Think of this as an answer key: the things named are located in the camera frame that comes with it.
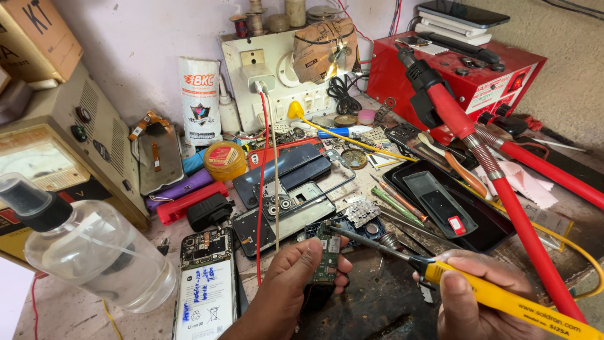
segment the yellow soldering iron handle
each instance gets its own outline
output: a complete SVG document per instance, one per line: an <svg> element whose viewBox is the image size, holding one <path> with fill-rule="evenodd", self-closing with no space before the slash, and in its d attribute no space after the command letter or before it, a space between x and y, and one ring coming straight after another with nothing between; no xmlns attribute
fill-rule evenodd
<svg viewBox="0 0 604 340"><path fill-rule="evenodd" d="M447 270L456 270L462 273L470 282L476 300L485 306L508 313L565 339L604 340L604 334L591 326L510 293L443 262L436 261L428 264L423 276L425 281L440 284L440 277Z"/></svg>

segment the pink cloth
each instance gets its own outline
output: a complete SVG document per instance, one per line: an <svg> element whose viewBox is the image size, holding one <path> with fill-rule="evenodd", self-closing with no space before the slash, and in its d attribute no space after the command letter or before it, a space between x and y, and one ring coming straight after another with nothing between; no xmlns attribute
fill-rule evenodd
<svg viewBox="0 0 604 340"><path fill-rule="evenodd" d="M539 208L547 209L558 202L558 199L550 193L554 187L554 183L533 178L516 163L504 161L498 161L498 163L506 174L506 179L512 186L512 189L535 202ZM479 166L475 171L478 178L487 185L489 192L493 196L496 195L497 191L484 172L483 167Z"/></svg>

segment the hand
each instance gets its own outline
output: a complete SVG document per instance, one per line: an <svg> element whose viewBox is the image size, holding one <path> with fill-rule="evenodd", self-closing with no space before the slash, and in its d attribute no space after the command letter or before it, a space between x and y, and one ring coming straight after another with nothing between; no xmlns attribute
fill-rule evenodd
<svg viewBox="0 0 604 340"><path fill-rule="evenodd" d="M341 238L340 248L348 244ZM304 287L321 263L323 247L317 237L295 243L276 254L247 311L220 340L289 339L294 334L304 303ZM333 281L335 294L344 291L352 263L338 255L338 272Z"/></svg>
<svg viewBox="0 0 604 340"><path fill-rule="evenodd" d="M449 250L434 259L537 301L524 273L513 264L468 250ZM419 280L417 272L413 278ZM479 305L467 279L456 271L449 270L442 275L440 295L443 303L437 328L439 340L542 340L547 336L546 331L523 320Z"/></svg>

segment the yellow jar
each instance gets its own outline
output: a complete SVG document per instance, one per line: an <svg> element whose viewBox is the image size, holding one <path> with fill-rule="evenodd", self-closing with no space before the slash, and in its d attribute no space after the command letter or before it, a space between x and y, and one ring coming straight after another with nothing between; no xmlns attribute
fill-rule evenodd
<svg viewBox="0 0 604 340"><path fill-rule="evenodd" d="M212 144L204 153L204 166L215 181L232 181L247 168L243 149L233 142Z"/></svg>

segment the purple tube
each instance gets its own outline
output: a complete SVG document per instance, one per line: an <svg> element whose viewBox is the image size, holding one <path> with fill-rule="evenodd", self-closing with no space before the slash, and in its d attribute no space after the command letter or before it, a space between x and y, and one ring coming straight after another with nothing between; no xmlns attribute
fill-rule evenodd
<svg viewBox="0 0 604 340"><path fill-rule="evenodd" d="M171 185L169 188L154 192L145 198L145 205L150 211L155 211L158 206L176 200L187 195L190 192L201 189L204 186L214 183L212 176L207 169L201 169L189 178L183 179L180 182Z"/></svg>

